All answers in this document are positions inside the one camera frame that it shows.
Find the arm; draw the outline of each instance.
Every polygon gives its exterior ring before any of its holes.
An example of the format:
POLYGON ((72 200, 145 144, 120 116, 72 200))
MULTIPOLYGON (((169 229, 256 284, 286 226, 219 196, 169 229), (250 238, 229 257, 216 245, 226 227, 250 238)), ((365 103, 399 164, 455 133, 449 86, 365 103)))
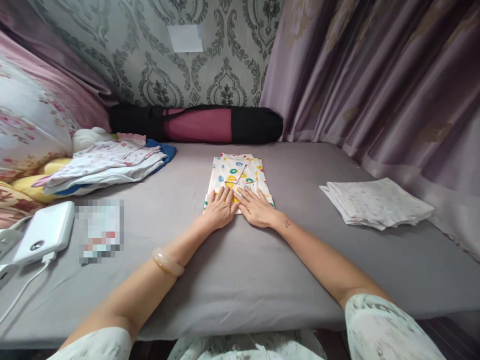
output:
POLYGON ((260 198, 250 189, 234 194, 247 221, 260 228, 273 228, 291 246, 300 260, 345 310, 355 294, 373 294, 393 300, 364 272, 316 236, 303 230, 282 212, 275 210, 264 194, 260 198))
MULTIPOLYGON (((233 191, 222 187, 212 192, 204 214, 190 228, 163 249, 163 253, 185 267, 205 239, 216 229, 232 221, 238 204, 232 205, 233 191)), ((153 260, 147 260, 122 282, 68 337, 60 349, 93 331, 124 328, 132 344, 137 335, 177 278, 163 271, 153 260)))

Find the woman's right hand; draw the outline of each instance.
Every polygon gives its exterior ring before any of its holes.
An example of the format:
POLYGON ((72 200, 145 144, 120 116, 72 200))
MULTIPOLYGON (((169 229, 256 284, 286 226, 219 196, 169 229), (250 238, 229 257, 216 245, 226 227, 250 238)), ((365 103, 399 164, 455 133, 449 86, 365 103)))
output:
POLYGON ((273 208, 260 189, 258 189, 260 197, 249 188, 246 191, 239 188, 238 191, 239 193, 235 192, 233 196, 240 203, 240 211, 250 224, 259 228, 271 228, 283 221, 285 215, 273 208))

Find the yellow pillow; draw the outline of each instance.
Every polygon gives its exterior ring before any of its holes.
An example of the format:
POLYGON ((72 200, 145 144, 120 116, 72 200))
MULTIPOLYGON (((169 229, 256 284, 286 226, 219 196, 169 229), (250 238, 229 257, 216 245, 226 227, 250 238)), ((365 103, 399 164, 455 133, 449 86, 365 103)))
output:
POLYGON ((22 177, 17 180, 12 181, 10 184, 18 191, 29 196, 33 200, 42 203, 42 204, 51 204, 57 197, 51 194, 45 194, 43 187, 32 187, 34 182, 44 178, 45 175, 34 175, 22 177))
POLYGON ((43 166, 38 169, 37 174, 50 175, 50 174, 56 173, 65 165, 69 164, 71 161, 72 159, 68 157, 59 157, 59 158, 50 160, 49 162, 43 164, 43 166))

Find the finger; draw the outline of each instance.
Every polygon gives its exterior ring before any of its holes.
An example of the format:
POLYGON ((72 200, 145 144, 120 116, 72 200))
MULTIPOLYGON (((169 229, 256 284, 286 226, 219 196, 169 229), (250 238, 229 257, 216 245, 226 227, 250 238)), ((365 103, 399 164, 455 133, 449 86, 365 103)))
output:
POLYGON ((224 193, 225 188, 222 186, 220 190, 216 193, 215 200, 214 201, 220 201, 220 198, 222 197, 222 194, 224 193))
POLYGON ((264 203, 268 203, 269 201, 267 200, 267 198, 265 197, 264 193, 262 192, 262 190, 258 189, 258 196, 260 196, 260 200, 262 200, 264 203))
POLYGON ((230 191, 228 192, 228 196, 226 197, 226 202, 227 204, 231 204, 232 203, 232 200, 234 198, 234 190, 233 189, 230 189, 230 191))
POLYGON ((252 199, 260 200, 260 198, 257 195, 255 195, 255 193, 248 187, 246 188, 246 192, 248 193, 248 195, 251 196, 252 199))
POLYGON ((246 198, 243 198, 242 195, 237 192, 233 192, 233 196, 235 197, 235 199, 238 200, 240 204, 242 204, 243 206, 248 206, 249 201, 246 198))
POLYGON ((242 215, 245 217, 245 219, 247 219, 247 221, 248 221, 248 220, 250 219, 250 217, 252 216, 252 214, 250 214, 249 209, 247 209, 247 207, 244 206, 244 205, 242 205, 242 204, 240 204, 238 208, 240 209, 241 214, 242 214, 242 215))
POLYGON ((208 202, 211 203, 212 201, 215 200, 215 189, 213 189, 210 193, 210 195, 208 196, 208 202))
POLYGON ((232 189, 227 186, 226 189, 225 189, 225 191, 224 191, 223 194, 221 195, 221 198, 220 198, 220 201, 221 201, 221 202, 224 202, 225 200, 227 200, 227 197, 229 196, 230 191, 232 191, 232 189))
POLYGON ((242 188, 238 188, 238 192, 243 196, 244 199, 246 199, 248 202, 251 202, 254 198, 250 196, 248 192, 243 190, 242 188))
POLYGON ((239 209, 240 203, 236 202, 231 206, 230 214, 236 214, 239 209))

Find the white power bank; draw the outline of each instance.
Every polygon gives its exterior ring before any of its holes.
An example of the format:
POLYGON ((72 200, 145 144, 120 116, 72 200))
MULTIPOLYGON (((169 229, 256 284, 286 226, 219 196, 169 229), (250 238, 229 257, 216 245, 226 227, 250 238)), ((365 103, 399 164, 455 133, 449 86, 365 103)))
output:
POLYGON ((38 210, 28 224, 13 263, 31 264, 41 260, 45 254, 65 249, 70 241, 74 217, 75 205, 72 201, 38 210))

